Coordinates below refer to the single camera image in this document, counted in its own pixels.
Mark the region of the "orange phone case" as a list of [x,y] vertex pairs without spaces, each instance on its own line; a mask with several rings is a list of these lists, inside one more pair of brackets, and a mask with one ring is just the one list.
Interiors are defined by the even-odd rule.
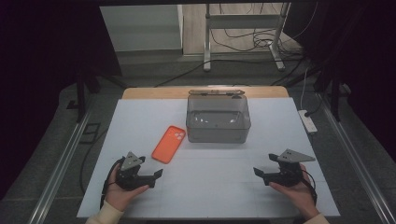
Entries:
[[164,164],[169,163],[185,136],[186,132],[183,129],[176,126],[169,126],[152,151],[151,158]]

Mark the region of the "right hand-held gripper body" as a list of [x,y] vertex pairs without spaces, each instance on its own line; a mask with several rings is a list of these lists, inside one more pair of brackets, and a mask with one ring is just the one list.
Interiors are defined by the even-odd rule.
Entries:
[[282,154],[278,155],[278,161],[276,161],[279,165],[279,172],[270,174],[274,179],[273,182],[285,187],[297,185],[303,178],[300,163],[314,160],[315,158],[312,156],[286,149]]

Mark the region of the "white cabinet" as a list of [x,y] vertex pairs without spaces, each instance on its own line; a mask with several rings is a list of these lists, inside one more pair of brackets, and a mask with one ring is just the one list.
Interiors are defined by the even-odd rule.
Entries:
[[100,7],[115,51],[182,49],[181,5]]

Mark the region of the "black stand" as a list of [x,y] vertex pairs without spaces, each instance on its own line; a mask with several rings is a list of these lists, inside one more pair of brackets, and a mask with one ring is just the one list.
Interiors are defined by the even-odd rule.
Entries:
[[66,107],[78,111],[77,123],[82,121],[86,113],[85,89],[89,93],[98,93],[101,87],[93,72],[80,70],[77,72],[77,99],[71,100]]
[[331,87],[330,92],[330,110],[336,121],[340,121],[339,116],[339,97],[341,78],[340,74],[332,69],[323,69],[318,75],[314,83],[315,92],[324,93],[328,87]]

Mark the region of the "aluminium floor rail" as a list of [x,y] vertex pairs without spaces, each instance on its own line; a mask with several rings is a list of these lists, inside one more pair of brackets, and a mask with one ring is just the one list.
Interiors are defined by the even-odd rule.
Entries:
[[371,204],[381,219],[381,222],[383,224],[396,224],[396,216],[392,213],[385,196],[380,190],[380,187],[375,183],[375,180],[371,176],[369,170],[364,165],[363,160],[351,142],[346,130],[344,129],[344,126],[340,121],[337,121],[332,114],[328,101],[318,93],[316,96],[322,102],[321,108],[326,114],[326,117],[332,125],[334,132],[339,138],[342,148],[345,151],[346,156],[348,157],[348,160],[351,163],[358,179],[360,180],[362,187],[366,191]]
[[61,186],[66,170],[74,156],[78,141],[90,119],[91,113],[87,112],[80,122],[75,126],[60,159],[49,177],[35,208],[27,221],[27,224],[44,224],[50,207],[55,199],[56,193]]

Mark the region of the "white power strip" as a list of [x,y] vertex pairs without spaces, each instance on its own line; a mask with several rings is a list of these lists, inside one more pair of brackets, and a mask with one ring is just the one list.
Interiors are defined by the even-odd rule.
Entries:
[[318,131],[316,125],[314,124],[313,120],[310,117],[307,117],[305,114],[307,113],[306,110],[299,110],[298,114],[300,119],[305,127],[307,133],[312,134]]

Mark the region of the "clear grey storage box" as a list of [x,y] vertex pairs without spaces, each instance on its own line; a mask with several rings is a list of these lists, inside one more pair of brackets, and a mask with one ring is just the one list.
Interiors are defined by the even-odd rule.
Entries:
[[251,127],[245,93],[241,90],[189,91],[186,127],[192,143],[245,143]]

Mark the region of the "person's right hand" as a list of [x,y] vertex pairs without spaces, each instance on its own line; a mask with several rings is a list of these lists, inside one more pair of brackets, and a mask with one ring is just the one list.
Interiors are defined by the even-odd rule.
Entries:
[[300,165],[303,171],[304,180],[292,187],[285,187],[274,182],[270,182],[269,186],[272,189],[286,195],[292,204],[299,210],[301,216],[305,221],[308,221],[319,214],[316,208],[312,192],[311,182],[306,173],[306,168],[303,164]]

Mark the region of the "white metal stand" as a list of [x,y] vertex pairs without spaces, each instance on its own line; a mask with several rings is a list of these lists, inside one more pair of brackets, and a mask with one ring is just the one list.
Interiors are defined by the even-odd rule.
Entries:
[[212,29],[276,29],[275,37],[269,44],[269,50],[279,71],[286,69],[281,60],[278,42],[283,31],[284,23],[290,4],[283,3],[278,15],[276,14],[211,14],[210,5],[205,5],[205,48],[204,70],[211,69],[210,31]]

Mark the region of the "white table mat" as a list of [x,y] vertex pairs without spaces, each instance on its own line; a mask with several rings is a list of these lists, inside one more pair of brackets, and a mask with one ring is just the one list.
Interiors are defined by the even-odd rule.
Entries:
[[128,152],[145,157],[139,173],[163,175],[154,188],[132,201],[125,215],[143,219],[256,219],[296,217],[288,198],[264,185],[256,169],[275,173],[271,153],[292,149],[313,156],[304,126],[290,98],[248,100],[251,127],[243,144],[183,140],[167,164],[151,157],[171,126],[184,127],[184,99],[120,100],[78,210],[89,217],[99,210],[104,181],[113,163]]

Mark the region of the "dark curtain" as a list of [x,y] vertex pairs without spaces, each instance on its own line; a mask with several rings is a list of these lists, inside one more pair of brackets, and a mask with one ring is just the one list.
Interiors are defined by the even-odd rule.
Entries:
[[79,0],[0,0],[0,200],[77,75],[121,74],[100,7]]
[[312,61],[331,56],[348,102],[396,161],[396,0],[304,0],[290,4],[284,33]]

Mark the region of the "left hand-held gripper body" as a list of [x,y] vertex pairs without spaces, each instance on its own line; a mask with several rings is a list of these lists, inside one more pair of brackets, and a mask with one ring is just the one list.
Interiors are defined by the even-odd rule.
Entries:
[[117,171],[116,183],[125,190],[134,190],[148,185],[155,186],[155,181],[148,181],[148,175],[139,175],[138,172],[143,163],[130,151],[121,159],[120,168]]

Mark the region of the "person's left hand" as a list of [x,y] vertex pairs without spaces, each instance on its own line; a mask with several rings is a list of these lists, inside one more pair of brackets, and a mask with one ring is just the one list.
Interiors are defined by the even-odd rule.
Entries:
[[106,190],[105,201],[112,205],[115,209],[124,212],[131,201],[138,195],[142,194],[149,189],[149,186],[143,186],[134,190],[122,189],[116,182],[117,171],[119,165],[117,164],[112,170],[110,178],[108,179],[108,187]]

